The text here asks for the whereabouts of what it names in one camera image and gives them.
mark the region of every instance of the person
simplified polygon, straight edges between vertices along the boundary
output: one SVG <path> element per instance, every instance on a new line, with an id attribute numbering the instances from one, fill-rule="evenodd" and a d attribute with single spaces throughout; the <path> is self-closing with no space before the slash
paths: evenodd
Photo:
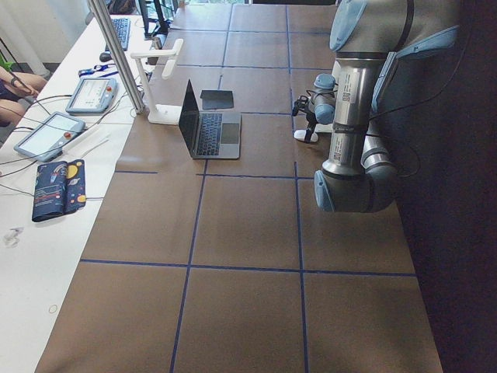
<path id="1" fill-rule="evenodd" d="M 39 75 L 10 73 L 0 66 L 0 126 L 17 125 L 26 112 L 17 101 L 26 96 L 36 98 L 46 84 L 47 81 Z"/>

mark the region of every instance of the desk lamp arm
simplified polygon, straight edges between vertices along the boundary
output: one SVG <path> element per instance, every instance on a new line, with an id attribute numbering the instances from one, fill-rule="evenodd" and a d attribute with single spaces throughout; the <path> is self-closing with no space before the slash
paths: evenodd
<path id="1" fill-rule="evenodd" d="M 162 105 L 157 104 L 152 95 L 150 85 L 148 84 L 148 77 L 143 69 L 143 64 L 141 60 L 143 58 L 149 57 L 168 57 L 165 63 L 165 67 L 162 70 L 161 77 L 166 80 L 172 76 L 174 67 L 176 66 L 176 58 L 181 51 L 183 46 L 183 39 L 178 39 L 175 41 L 172 49 L 166 50 L 150 50 L 146 52 L 133 52 L 130 54 L 137 64 L 138 73 L 140 74 L 141 84 L 143 85 L 143 90 L 145 97 L 148 101 L 148 121 L 157 124 L 173 124 L 176 125 L 179 122 L 179 115 L 181 114 L 181 106 L 173 105 Z"/>

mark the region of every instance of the white desk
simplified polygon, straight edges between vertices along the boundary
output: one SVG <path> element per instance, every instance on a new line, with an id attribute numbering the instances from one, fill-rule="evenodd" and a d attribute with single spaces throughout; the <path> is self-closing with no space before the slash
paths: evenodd
<path id="1" fill-rule="evenodd" d="M 150 42 L 143 40 L 139 27 L 140 18 L 131 16 L 132 27 L 129 51 L 147 51 Z M 99 26 L 93 20 L 78 39 L 60 67 L 51 77 L 38 99 L 72 94 L 78 84 L 78 70 L 92 68 L 99 61 L 105 48 L 105 41 Z M 138 76 L 137 68 L 130 59 L 130 68 Z M 124 94 L 119 75 L 118 90 L 113 104 Z M 64 112 L 68 99 L 50 99 L 43 106 L 50 111 Z M 74 160 L 89 149 L 85 160 L 87 197 L 105 196 L 112 178 L 114 167 L 123 149 L 134 120 L 132 105 L 124 97 L 117 110 L 106 116 L 102 123 L 85 132 L 73 144 L 64 149 L 57 160 Z M 35 105 L 29 109 L 26 118 L 43 120 L 47 112 Z M 99 116 L 82 117 L 91 126 Z M 23 119 L 19 126 L 35 127 L 37 123 Z M 22 156 L 13 150 L 26 133 L 13 132 L 0 149 L 0 164 Z M 24 166 L 30 160 L 0 165 L 5 175 Z M 0 178 L 0 183 L 8 187 L 32 193 L 36 176 L 36 166 Z M 75 214 L 45 221 L 31 222 L 33 198 L 0 187 L 0 371 L 30 373 L 34 371 L 50 332 L 57 318 L 75 268 L 78 264 L 86 240 L 92 229 L 101 205 L 100 200 L 88 200 L 86 206 Z M 3 242 L 4 235 L 13 228 L 23 228 L 16 247 L 8 247 Z"/>

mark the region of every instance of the lamp base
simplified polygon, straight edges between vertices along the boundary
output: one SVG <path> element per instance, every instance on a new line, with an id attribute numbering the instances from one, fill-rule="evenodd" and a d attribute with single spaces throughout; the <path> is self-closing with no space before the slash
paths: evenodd
<path id="1" fill-rule="evenodd" d="M 181 106 L 173 105 L 155 105 L 150 108 L 148 121 L 157 124 L 178 125 L 179 116 L 181 115 Z"/>

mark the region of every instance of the metal pole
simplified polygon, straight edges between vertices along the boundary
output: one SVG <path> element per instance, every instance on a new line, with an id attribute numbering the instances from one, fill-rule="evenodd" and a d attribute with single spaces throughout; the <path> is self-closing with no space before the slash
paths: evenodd
<path id="1" fill-rule="evenodd" d="M 112 58 L 116 63 L 117 71 L 123 81 L 124 87 L 126 87 L 126 91 L 130 96 L 133 107 L 137 114 L 141 114 L 144 112 L 145 105 L 141 99 L 141 94 L 138 91 L 136 82 L 134 81 L 130 66 L 127 63 L 123 48 L 117 39 L 116 31 L 112 24 L 112 20 L 110 19 L 110 14 L 104 0 L 89 0 L 88 3 L 97 23 L 100 26 L 100 29 L 102 30 L 103 38 L 109 46 Z"/>

